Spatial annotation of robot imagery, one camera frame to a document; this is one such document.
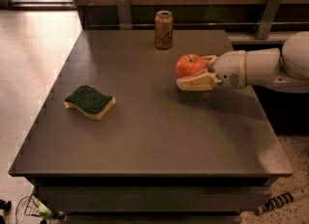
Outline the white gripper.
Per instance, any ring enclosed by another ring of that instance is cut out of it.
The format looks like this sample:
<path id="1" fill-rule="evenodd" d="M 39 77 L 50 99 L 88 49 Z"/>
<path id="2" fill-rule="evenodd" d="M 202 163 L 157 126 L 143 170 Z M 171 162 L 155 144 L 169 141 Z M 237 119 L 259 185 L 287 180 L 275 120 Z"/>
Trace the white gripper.
<path id="1" fill-rule="evenodd" d="M 178 78 L 177 86 L 187 92 L 210 91 L 218 84 L 225 88 L 242 89 L 246 86 L 245 56 L 246 52 L 243 50 L 230 51 L 219 57 L 203 56 L 207 70 Z"/>

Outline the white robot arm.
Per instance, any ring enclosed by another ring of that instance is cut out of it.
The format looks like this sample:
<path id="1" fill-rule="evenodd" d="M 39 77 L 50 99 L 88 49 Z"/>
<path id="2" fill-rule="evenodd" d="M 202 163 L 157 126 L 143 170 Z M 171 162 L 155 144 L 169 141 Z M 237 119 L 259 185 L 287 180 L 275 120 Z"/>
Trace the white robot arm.
<path id="1" fill-rule="evenodd" d="M 202 68 L 177 77 L 183 91 L 204 92 L 216 86 L 242 89 L 263 86 L 277 92 L 309 92 L 309 32 L 290 36 L 282 49 L 230 51 L 203 56 Z"/>

